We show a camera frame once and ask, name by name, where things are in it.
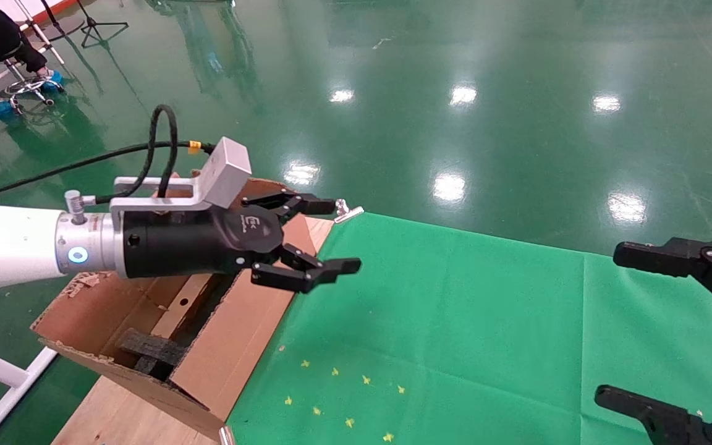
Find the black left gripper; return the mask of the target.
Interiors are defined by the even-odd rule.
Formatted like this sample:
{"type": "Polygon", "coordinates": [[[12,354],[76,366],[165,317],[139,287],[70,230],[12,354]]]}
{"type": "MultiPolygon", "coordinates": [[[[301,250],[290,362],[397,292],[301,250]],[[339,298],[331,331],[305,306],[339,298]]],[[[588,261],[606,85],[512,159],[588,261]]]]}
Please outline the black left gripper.
{"type": "Polygon", "coordinates": [[[297,214],[331,215],[336,200],[314,194],[247,195],[245,208],[122,215],[122,258],[129,278],[234,273],[251,268],[251,283],[307,294],[360,271],[358,257],[321,260],[284,244],[283,226],[297,214]]]}

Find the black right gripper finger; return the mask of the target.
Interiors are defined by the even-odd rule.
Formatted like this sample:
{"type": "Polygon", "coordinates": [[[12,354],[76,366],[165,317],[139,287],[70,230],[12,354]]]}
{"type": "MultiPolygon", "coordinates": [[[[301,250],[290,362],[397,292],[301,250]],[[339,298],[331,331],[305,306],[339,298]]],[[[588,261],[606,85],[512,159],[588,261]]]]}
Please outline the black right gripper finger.
{"type": "Polygon", "coordinates": [[[638,420],[653,444],[712,444],[712,423],[687,409],[610,385],[597,387],[595,403],[638,420]]]}
{"type": "Polygon", "coordinates": [[[712,240],[673,237],[664,245],[621,242],[615,247],[616,265],[672,277],[692,277],[712,293],[712,240]]]}

